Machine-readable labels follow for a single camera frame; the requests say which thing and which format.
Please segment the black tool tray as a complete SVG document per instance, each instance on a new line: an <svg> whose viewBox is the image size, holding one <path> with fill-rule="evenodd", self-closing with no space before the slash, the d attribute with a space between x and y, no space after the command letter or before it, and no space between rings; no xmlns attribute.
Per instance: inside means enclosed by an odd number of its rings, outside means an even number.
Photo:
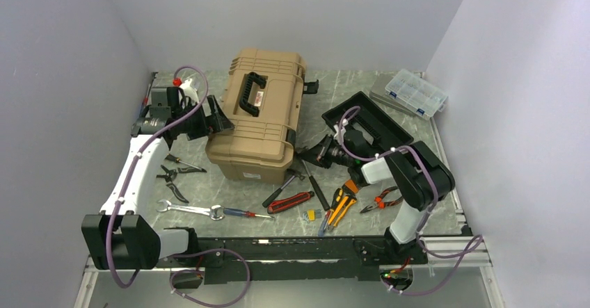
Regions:
<svg viewBox="0 0 590 308"><path fill-rule="evenodd" d="M340 121L340 118L353 106L359 106L360 111L355 117L348 118L348 121L352 123L351 128L360 127L366 131L372 137L370 142L372 149L384 152L391 147L410 145L414 141L414 138L404 128L362 91L327 110L321 117L335 131L335 125Z"/></svg>

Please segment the tan plastic toolbox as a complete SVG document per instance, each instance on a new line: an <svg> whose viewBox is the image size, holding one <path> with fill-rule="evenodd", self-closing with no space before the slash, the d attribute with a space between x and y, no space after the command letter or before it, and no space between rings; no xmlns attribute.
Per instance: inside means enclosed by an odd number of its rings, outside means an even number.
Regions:
<svg viewBox="0 0 590 308"><path fill-rule="evenodd" d="M205 147L225 178L283 182L295 157L306 69L296 52L248 48L232 59L220 107L234 127Z"/></svg>

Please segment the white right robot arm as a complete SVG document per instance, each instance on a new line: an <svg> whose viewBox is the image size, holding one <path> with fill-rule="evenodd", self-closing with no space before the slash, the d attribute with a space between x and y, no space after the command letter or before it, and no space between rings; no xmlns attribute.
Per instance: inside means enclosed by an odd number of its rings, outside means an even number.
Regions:
<svg viewBox="0 0 590 308"><path fill-rule="evenodd" d="M383 253L392 263L410 254L429 213L456 185L450 170L423 142L379 152L361 132L349 130L343 135L326 135L314 147L298 149L298 155L304 163L321 168L338 164L349 171L350 179L334 193L327 227L336 226L361 188L381 181L394 182L401 207L385 231L383 244Z"/></svg>

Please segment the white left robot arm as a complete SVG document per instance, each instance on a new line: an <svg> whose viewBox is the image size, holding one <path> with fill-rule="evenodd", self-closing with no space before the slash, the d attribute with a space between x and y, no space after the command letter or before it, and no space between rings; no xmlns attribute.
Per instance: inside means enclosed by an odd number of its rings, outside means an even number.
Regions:
<svg viewBox="0 0 590 308"><path fill-rule="evenodd" d="M96 214L83 218L81 231L100 270L149 270L171 257L182 266L200 256L197 234L188 227L156 231L142 213L174 140L229 131L234 125L213 95L185 103L177 87L157 88L155 98L131 127L129 152L118 181Z"/></svg>

